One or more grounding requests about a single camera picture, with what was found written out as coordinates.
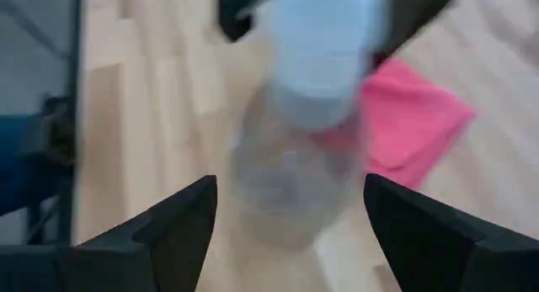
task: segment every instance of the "clear plastic bottle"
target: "clear plastic bottle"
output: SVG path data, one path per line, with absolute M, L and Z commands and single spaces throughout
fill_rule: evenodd
M 360 191 L 366 136 L 356 96 L 382 30 L 373 25 L 380 3 L 270 1 L 275 69 L 232 151 L 232 190 L 262 242 L 310 245 Z

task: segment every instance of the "blue object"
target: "blue object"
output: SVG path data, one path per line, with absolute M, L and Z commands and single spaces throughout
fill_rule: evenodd
M 22 148 L 32 116 L 0 116 L 0 215 L 38 204 L 61 190 L 72 171 Z

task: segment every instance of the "pink cloth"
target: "pink cloth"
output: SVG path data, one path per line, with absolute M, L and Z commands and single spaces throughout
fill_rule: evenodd
M 358 99 L 367 127 L 369 173 L 417 188 L 475 113 L 454 95 L 392 59 L 369 77 Z M 363 147 L 350 125 L 315 136 L 334 150 Z

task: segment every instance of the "white bottle cap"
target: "white bottle cap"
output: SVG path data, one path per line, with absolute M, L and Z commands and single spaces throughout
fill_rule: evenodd
M 371 68 L 373 0 L 271 0 L 271 99 L 291 124 L 325 130 L 352 112 Z

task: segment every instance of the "floor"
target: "floor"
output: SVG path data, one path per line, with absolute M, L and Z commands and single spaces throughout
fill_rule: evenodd
M 361 203 L 294 255 L 237 233 L 229 141 L 271 50 L 262 29 L 226 43 L 213 1 L 87 0 L 77 239 L 216 173 L 219 211 L 199 291 L 398 291 Z M 538 3 L 456 0 L 398 52 L 478 112 L 420 192 L 535 238 Z

